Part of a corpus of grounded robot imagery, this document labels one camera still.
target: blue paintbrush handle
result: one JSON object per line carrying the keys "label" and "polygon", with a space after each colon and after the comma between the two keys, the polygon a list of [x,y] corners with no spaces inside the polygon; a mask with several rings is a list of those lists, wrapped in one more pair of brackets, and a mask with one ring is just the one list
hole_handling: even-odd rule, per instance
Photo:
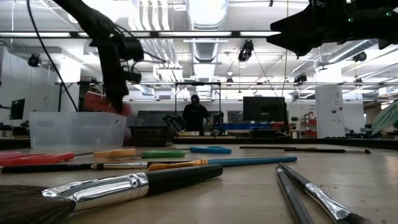
{"label": "blue paintbrush handle", "polygon": [[273,164],[278,162],[295,162],[297,157],[263,157],[244,159],[209,159],[209,164],[219,164],[222,167]]}

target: silver ferrule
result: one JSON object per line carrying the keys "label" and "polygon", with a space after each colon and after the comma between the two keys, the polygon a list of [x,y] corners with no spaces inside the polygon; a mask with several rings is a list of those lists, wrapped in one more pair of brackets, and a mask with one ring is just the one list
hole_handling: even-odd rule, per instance
{"label": "silver ferrule", "polygon": [[326,212],[332,217],[332,219],[334,219],[335,222],[346,218],[351,213],[348,208],[335,202],[315,184],[306,184],[305,190],[326,210]]}
{"label": "silver ferrule", "polygon": [[46,197],[63,197],[76,202],[73,212],[110,205],[148,193],[148,178],[145,173],[74,182],[42,191]]}
{"label": "silver ferrule", "polygon": [[104,169],[140,169],[147,168],[148,162],[127,162],[127,163],[114,163],[104,164]]}

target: orange paintbrush handle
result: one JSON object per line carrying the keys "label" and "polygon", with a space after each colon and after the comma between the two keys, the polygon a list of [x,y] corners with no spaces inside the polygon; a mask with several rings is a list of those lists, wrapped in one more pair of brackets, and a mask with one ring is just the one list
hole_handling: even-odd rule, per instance
{"label": "orange paintbrush handle", "polygon": [[109,151],[94,152],[96,158],[107,158],[109,156],[135,156],[136,149],[113,149]]}
{"label": "orange paintbrush handle", "polygon": [[200,166],[200,165],[207,165],[207,163],[208,162],[206,159],[201,159],[201,160],[197,160],[197,161],[181,162],[181,163],[177,163],[177,164],[152,164],[149,166],[148,171],[190,167],[190,166]]}

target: wooden table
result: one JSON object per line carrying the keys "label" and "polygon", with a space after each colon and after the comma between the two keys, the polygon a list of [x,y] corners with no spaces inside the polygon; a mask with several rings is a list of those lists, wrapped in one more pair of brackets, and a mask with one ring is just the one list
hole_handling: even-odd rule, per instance
{"label": "wooden table", "polygon": [[[319,185],[333,199],[373,223],[396,223],[398,152],[372,149],[372,154],[285,153],[239,149],[231,155],[187,154],[186,159],[297,156],[289,166]],[[305,145],[303,147],[354,148]],[[82,156],[74,162],[92,162]],[[126,170],[1,174],[1,184],[55,186],[78,180],[123,175]],[[316,224],[333,223],[320,206],[297,188]],[[275,164],[230,167],[224,174],[185,189],[71,215],[66,223],[294,223],[275,176]]]}

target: green plant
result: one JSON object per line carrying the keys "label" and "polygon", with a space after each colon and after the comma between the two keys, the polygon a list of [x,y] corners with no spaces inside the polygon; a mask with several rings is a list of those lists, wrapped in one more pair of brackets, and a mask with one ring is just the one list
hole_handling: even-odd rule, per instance
{"label": "green plant", "polygon": [[372,125],[372,134],[376,134],[391,125],[398,127],[398,100],[392,102],[376,116]]}
{"label": "green plant", "polygon": [[292,120],[293,122],[296,122],[296,121],[299,120],[299,118],[298,118],[298,117],[292,117],[291,120]]}

